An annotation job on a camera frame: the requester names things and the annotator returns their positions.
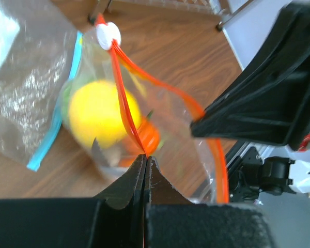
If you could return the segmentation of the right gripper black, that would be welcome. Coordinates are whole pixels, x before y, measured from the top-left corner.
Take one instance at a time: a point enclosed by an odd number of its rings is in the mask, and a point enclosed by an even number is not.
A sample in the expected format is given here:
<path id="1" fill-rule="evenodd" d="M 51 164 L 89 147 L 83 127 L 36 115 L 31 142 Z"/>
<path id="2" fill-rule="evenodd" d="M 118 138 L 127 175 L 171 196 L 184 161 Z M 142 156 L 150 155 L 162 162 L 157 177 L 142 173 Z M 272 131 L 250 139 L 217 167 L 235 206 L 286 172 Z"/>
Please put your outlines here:
<path id="1" fill-rule="evenodd" d="M 191 133 L 310 149 L 310 5 L 280 11 L 253 61 Z"/>

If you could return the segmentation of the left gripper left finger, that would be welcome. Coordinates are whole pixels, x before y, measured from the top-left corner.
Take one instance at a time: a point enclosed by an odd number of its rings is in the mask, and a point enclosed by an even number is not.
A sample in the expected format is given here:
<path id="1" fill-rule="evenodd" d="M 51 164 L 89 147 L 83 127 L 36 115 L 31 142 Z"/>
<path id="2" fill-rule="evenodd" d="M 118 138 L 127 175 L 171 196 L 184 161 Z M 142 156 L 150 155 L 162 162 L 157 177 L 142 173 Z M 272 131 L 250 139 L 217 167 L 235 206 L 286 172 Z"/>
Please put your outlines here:
<path id="1" fill-rule="evenodd" d="M 94 197 L 0 199 L 0 247 L 143 247 L 146 163 Z"/>

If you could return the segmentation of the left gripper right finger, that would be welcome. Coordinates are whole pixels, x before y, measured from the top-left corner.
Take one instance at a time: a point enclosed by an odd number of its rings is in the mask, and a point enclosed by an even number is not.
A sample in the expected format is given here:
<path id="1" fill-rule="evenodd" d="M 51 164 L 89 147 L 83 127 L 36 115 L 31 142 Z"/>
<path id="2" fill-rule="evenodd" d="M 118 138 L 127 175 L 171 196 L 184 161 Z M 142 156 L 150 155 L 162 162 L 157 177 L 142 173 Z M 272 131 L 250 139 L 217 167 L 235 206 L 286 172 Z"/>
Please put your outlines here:
<path id="1" fill-rule="evenodd" d="M 194 204 L 146 164 L 145 247 L 276 247 L 263 213 L 252 204 Z"/>

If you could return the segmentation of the grey toy fish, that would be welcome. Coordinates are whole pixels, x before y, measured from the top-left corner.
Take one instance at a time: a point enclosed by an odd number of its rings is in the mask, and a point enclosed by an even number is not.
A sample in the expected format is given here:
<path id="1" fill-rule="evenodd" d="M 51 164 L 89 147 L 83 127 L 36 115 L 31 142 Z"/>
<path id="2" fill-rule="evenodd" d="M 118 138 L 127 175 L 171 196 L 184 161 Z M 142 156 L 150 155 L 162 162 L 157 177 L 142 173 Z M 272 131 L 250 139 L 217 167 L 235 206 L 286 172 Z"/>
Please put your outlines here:
<path id="1" fill-rule="evenodd" d="M 93 160 L 100 166 L 118 167 L 122 158 L 122 147 L 120 144 L 115 143 L 109 146 L 109 148 L 103 148 L 94 139 L 91 147 L 91 155 Z"/>

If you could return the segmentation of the orange toy pumpkin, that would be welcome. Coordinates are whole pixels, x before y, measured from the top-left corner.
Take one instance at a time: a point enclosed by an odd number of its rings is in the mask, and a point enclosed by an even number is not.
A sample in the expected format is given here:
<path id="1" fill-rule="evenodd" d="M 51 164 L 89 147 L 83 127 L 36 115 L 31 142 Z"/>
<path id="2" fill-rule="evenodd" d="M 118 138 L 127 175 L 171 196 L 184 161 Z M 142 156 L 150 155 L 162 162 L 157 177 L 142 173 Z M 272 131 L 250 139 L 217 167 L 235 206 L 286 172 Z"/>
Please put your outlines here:
<path id="1" fill-rule="evenodd" d="M 147 154 L 153 154 L 161 141 L 159 130 L 150 122 L 149 117 L 143 116 L 141 125 L 137 131 Z M 121 143 L 127 155 L 122 156 L 118 167 L 128 168 L 143 151 L 135 144 L 130 136 L 126 136 Z"/>

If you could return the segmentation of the yellow lemon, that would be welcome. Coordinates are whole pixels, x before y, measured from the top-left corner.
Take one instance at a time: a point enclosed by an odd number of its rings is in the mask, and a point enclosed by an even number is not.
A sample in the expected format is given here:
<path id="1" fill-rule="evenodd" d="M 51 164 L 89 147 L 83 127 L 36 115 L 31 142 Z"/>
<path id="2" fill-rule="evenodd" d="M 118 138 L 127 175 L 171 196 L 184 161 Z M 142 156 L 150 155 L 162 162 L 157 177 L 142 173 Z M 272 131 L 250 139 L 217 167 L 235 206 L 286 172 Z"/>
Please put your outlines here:
<path id="1" fill-rule="evenodd" d="M 108 148 L 127 136 L 114 82 L 99 80 L 80 87 L 70 98 L 69 129 L 85 148 L 97 140 Z"/>

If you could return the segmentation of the clear bag orange zipper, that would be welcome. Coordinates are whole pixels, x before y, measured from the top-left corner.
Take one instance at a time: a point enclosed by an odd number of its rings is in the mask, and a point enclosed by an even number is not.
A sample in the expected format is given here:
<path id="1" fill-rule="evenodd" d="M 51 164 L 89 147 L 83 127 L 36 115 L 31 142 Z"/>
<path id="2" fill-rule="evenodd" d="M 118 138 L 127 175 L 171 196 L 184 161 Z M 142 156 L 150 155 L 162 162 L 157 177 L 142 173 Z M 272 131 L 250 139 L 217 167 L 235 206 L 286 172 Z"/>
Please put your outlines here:
<path id="1" fill-rule="evenodd" d="M 105 175 L 121 176 L 144 154 L 184 197 L 227 203 L 221 142 L 190 131 L 202 107 L 138 67 L 120 45 L 119 28 L 102 15 L 92 35 L 77 39 L 72 77 L 58 97 L 63 126 Z"/>

